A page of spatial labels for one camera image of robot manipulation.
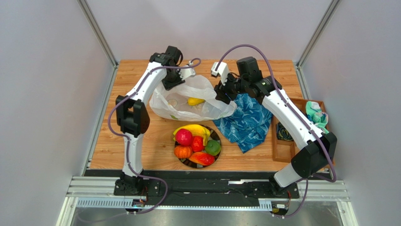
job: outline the gray floor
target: gray floor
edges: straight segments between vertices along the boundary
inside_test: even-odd
[[[298,207],[292,202],[289,213]],[[104,219],[119,213],[121,209],[76,209],[75,214],[84,220]],[[107,222],[87,224],[74,218],[73,226],[342,226],[336,202],[306,202],[292,218],[272,218],[269,212],[260,211],[207,211],[207,210],[154,210],[143,215],[124,215]]]

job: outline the green lime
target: green lime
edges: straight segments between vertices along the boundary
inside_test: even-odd
[[[210,155],[216,156],[221,151],[221,145],[215,140],[210,140],[208,141],[208,145],[205,147],[205,151]]]

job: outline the blue cloth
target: blue cloth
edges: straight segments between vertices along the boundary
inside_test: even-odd
[[[213,122],[231,143],[237,142],[245,153],[265,141],[273,114],[248,94],[239,94],[234,102],[237,109],[231,116]]]

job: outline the plate of fruit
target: plate of fruit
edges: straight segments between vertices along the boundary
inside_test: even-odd
[[[213,164],[221,153],[218,134],[208,126],[190,124],[173,133],[174,155],[185,165],[200,169]]]

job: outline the plastic bag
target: plastic bag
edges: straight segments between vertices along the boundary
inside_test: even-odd
[[[190,97],[204,99],[205,102],[189,106],[187,101]],[[226,105],[215,97],[216,92],[210,81],[202,75],[195,75],[169,91],[160,83],[149,105],[156,115],[180,121],[214,120],[234,113],[237,105],[233,101]]]

